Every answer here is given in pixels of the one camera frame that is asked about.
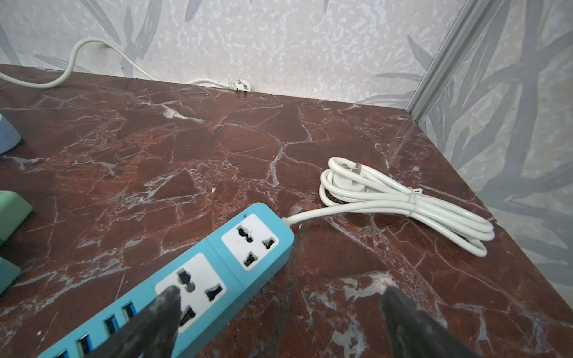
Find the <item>power socket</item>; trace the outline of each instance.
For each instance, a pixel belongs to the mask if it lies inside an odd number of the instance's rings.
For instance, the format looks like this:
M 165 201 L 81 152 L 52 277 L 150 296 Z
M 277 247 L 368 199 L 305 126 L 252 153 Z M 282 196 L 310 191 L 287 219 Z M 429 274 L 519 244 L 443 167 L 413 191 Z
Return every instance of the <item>power socket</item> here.
M 39 357 L 84 357 L 171 285 L 182 310 L 171 356 L 193 357 L 288 262 L 294 238 L 269 207 L 253 204 Z M 250 253 L 256 259 L 248 260 Z

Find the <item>marble table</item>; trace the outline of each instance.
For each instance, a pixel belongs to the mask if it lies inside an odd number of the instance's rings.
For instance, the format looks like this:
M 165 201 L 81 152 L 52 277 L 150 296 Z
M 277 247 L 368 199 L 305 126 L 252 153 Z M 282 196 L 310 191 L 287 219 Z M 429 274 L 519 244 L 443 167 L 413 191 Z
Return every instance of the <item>marble table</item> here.
M 1 65 L 31 81 L 60 72 Z M 0 82 L 23 141 L 0 188 L 34 212 L 0 256 L 0 356 L 32 357 L 254 202 L 322 207 L 331 156 L 492 218 L 402 109 L 74 73 Z M 293 227 L 291 260 L 203 357 L 391 357 L 380 293 L 397 285 L 485 357 L 573 356 L 573 312 L 503 228 L 478 258 L 398 215 Z

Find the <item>wall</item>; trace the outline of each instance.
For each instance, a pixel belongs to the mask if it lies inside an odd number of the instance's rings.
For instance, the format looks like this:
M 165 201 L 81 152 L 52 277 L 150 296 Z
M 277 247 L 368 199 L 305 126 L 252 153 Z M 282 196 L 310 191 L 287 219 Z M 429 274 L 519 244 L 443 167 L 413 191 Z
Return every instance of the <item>wall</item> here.
M 64 68 L 72 46 L 96 36 L 165 81 L 241 77 L 259 92 L 404 108 L 464 3 L 0 2 L 0 62 Z M 76 71 L 143 78 L 101 45 L 87 45 L 76 63 Z
M 573 2 L 506 1 L 422 128 L 573 306 Z

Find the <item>bundled power cord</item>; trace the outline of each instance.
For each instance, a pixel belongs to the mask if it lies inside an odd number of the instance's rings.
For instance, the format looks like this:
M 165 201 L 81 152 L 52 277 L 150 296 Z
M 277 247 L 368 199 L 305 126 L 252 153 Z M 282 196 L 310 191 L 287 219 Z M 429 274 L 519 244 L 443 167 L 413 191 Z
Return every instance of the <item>bundled power cord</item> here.
M 111 41 L 104 40 L 103 38 L 99 38 L 99 37 L 87 37 L 87 38 L 84 38 L 82 40 L 79 40 L 74 45 L 74 47 L 72 48 L 72 53 L 70 54 L 70 60 L 68 63 L 68 67 L 65 69 L 64 73 L 62 73 L 62 75 L 60 77 L 58 77 L 57 79 L 55 79 L 51 82 L 48 82 L 48 83 L 26 82 L 26 81 L 22 81 L 22 80 L 19 80 L 17 78 L 14 78 L 14 77 L 10 77 L 10 76 L 8 76 L 4 73 L 1 73 L 1 72 L 0 72 L 0 78 L 7 81 L 7 82 L 16 84 L 16 85 L 31 87 L 31 88 L 45 89 L 45 88 L 52 88 L 55 86 L 59 86 L 62 83 L 64 83 L 64 81 L 67 80 L 68 77 L 72 74 L 74 64 L 76 63 L 76 57 L 77 57 L 78 51 L 80 51 L 82 46 L 84 46 L 85 44 L 88 44 L 90 42 L 100 42 L 106 46 L 109 46 L 110 48 L 115 50 L 115 52 L 119 53 L 123 58 L 125 58 L 125 60 L 127 62 L 129 62 L 134 68 L 136 68 L 144 76 L 146 76 L 147 78 L 149 78 L 152 81 L 159 81 L 155 76 L 148 73 L 146 70 L 141 68 L 138 64 L 136 64 L 135 61 L 130 59 L 129 56 L 127 56 L 125 54 L 125 52 L 123 52 L 121 50 L 121 48 L 119 48 L 116 44 L 114 44 Z M 221 88 L 236 89 L 239 91 L 250 91 L 251 90 L 250 83 L 246 80 L 237 80 L 235 82 L 221 83 L 219 81 L 209 80 L 208 78 L 200 78 L 199 80 L 193 80 L 193 81 L 186 82 L 186 84 L 190 84 L 190 85 L 197 85 L 200 83 L 209 83 L 209 84 L 212 84 L 215 86 L 220 86 Z
M 493 225 L 486 219 L 447 201 L 407 188 L 369 166 L 332 157 L 329 169 L 320 175 L 319 195 L 325 208 L 295 214 L 283 221 L 288 225 L 339 213 L 402 214 L 416 219 L 468 252 L 483 257 L 488 251 L 482 241 L 494 238 Z M 334 198 L 330 200 L 326 191 Z

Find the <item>white twist tie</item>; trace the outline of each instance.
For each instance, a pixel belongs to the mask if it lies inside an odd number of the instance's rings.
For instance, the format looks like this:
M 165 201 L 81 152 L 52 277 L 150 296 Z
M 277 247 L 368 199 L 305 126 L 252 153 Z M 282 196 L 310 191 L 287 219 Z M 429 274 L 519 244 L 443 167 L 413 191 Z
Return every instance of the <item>white twist tie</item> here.
M 408 198 L 408 202 L 414 204 L 414 208 L 408 214 L 406 214 L 406 216 L 411 217 L 411 215 L 415 213 L 416 209 L 418 208 L 418 195 L 422 193 L 422 189 L 413 189 L 410 187 L 408 187 L 408 189 L 410 189 L 410 197 Z

